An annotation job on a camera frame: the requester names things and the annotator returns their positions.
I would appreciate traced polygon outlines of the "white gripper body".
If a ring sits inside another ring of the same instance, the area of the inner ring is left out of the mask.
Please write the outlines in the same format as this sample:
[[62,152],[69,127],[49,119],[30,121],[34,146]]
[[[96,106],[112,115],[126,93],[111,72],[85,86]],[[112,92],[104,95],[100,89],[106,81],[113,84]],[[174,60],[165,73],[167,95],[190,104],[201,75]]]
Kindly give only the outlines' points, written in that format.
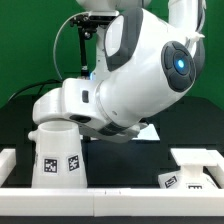
[[99,82],[85,79],[66,79],[33,106],[33,121],[41,124],[50,120],[70,120],[87,126],[100,125],[100,112],[96,102]]

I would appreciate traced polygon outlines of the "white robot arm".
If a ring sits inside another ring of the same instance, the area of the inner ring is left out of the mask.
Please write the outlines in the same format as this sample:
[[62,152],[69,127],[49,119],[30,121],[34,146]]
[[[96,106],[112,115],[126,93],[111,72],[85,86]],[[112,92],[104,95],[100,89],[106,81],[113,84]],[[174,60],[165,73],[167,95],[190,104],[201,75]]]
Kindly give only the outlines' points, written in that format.
[[146,10],[151,0],[76,0],[98,35],[92,80],[68,78],[42,96],[33,120],[69,120],[80,133],[123,143],[146,119],[182,98],[203,63],[206,0],[169,0],[169,19]]

